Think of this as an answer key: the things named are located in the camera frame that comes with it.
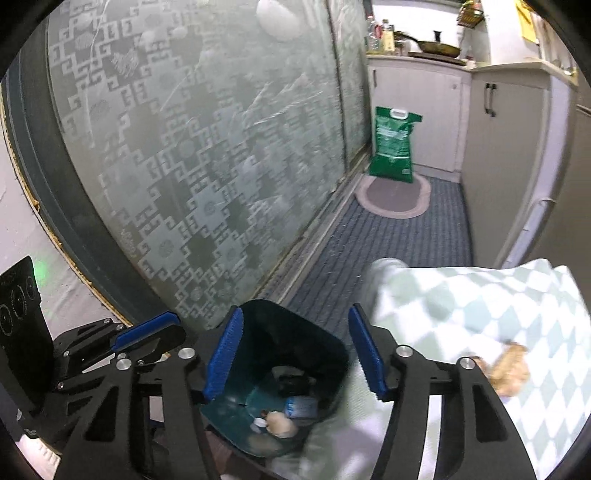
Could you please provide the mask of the brown bread piece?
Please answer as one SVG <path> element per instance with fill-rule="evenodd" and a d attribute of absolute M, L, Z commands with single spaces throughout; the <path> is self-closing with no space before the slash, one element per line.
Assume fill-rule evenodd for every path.
<path fill-rule="evenodd" d="M 503 353 L 489 365 L 482 357 L 472 356 L 495 392 L 501 398 L 517 396 L 530 379 L 530 371 L 525 361 L 528 349 L 511 342 L 505 345 Z"/>

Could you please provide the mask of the small white bottle cap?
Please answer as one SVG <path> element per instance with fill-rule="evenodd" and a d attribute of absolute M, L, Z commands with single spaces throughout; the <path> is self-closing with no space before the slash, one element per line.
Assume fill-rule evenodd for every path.
<path fill-rule="evenodd" d="M 256 432 L 257 434 L 266 432 L 267 429 L 267 422 L 266 419 L 257 417 L 252 420 L 252 431 Z"/>

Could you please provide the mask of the blue tissue packet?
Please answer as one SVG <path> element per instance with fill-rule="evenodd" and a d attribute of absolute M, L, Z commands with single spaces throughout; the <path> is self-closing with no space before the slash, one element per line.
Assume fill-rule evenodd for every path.
<path fill-rule="evenodd" d="M 311 396 L 290 396 L 284 403 L 283 413 L 290 419 L 318 418 L 318 400 Z"/>

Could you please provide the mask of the dark teal trash bin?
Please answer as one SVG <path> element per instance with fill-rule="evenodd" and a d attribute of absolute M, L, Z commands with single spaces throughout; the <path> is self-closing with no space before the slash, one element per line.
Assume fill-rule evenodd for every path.
<path fill-rule="evenodd" d="M 269 300 L 240 307 L 242 341 L 224 390 L 201 407 L 212 429 L 250 457 L 270 459 L 303 446 L 312 427 L 334 413 L 349 372 L 349 352 L 342 340 L 311 321 Z M 290 396 L 318 400 L 318 418 L 292 419 L 294 438 L 280 439 L 252 431 L 252 420 L 283 412 Z"/>

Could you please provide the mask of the white trash in bin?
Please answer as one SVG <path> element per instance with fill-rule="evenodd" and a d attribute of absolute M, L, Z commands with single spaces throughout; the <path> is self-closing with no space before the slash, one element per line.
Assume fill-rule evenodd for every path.
<path fill-rule="evenodd" d="M 271 411 L 266 415 L 266 431 L 276 438 L 290 439 L 297 435 L 298 428 L 283 412 Z"/>

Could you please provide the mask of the white kitchen cabinet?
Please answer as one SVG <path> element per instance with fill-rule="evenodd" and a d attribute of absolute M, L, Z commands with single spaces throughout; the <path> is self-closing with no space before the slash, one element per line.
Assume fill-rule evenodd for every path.
<path fill-rule="evenodd" d="M 476 265 L 524 261 L 557 195 L 579 83 L 544 60 L 475 68 L 368 58 L 370 107 L 422 116 L 411 136 L 423 175 L 464 189 Z"/>

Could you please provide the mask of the green checkered tablecloth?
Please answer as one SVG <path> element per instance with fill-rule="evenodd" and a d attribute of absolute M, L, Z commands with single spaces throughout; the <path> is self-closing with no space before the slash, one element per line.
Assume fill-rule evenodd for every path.
<path fill-rule="evenodd" d="M 570 270 L 411 268 L 384 258 L 359 301 L 386 370 L 370 391 L 359 359 L 335 415 L 315 425 L 302 479 L 586 479 L 590 315 Z M 530 379 L 501 398 L 489 365 L 515 342 Z"/>

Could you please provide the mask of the oval grey floor mat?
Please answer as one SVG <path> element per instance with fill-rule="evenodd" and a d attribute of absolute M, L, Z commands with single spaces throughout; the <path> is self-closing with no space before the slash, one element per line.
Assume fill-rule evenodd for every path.
<path fill-rule="evenodd" d="M 430 182 L 418 174 L 412 183 L 365 175 L 356 187 L 355 196 L 370 213 L 406 220 L 419 217 L 429 209 L 431 192 Z"/>

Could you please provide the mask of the frosted patterned sliding door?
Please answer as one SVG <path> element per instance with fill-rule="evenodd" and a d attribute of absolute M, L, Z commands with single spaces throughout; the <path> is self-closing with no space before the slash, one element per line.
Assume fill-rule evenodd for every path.
<path fill-rule="evenodd" d="M 3 82 L 55 237 L 130 319 L 262 288 L 369 141 L 360 1 L 59 1 Z"/>

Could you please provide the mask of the green rice bag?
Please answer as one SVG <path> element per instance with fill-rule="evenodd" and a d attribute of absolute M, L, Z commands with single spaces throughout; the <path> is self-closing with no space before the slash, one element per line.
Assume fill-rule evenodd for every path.
<path fill-rule="evenodd" d="M 411 135 L 423 117 L 406 110 L 377 107 L 374 125 L 375 152 L 370 176 L 404 183 L 414 182 Z"/>

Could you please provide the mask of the beige refrigerator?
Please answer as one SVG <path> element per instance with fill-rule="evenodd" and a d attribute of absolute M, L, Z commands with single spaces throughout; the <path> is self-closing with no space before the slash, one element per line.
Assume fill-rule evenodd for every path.
<path fill-rule="evenodd" d="M 590 289 L 590 91 L 581 87 L 575 105 L 568 158 L 555 192 L 538 195 L 528 220 L 503 266 L 533 259 L 565 265 L 580 290 Z"/>

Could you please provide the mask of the frying pan on stove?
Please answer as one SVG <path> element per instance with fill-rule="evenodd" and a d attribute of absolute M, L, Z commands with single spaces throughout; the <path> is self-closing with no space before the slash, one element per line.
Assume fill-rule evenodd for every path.
<path fill-rule="evenodd" d="M 394 32 L 394 38 L 397 40 L 410 40 L 415 42 L 422 52 L 434 55 L 443 55 L 449 58 L 458 58 L 461 53 L 459 47 L 442 43 L 439 41 L 422 41 L 417 40 L 411 35 L 408 35 L 401 31 Z"/>

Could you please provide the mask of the bottles on counter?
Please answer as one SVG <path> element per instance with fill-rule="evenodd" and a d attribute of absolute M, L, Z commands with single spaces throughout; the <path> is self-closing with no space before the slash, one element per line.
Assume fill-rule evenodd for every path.
<path fill-rule="evenodd" d="M 377 22 L 372 15 L 367 18 L 366 47 L 370 54 L 394 54 L 394 26 L 388 19 Z"/>

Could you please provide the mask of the yellow wall rack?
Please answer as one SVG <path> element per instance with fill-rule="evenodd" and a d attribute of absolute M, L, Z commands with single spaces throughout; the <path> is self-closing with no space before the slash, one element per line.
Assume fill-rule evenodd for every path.
<path fill-rule="evenodd" d="M 533 18 L 533 11 L 528 4 L 523 0 L 515 1 L 515 8 L 520 24 L 521 36 L 524 40 L 539 45 L 536 24 Z"/>

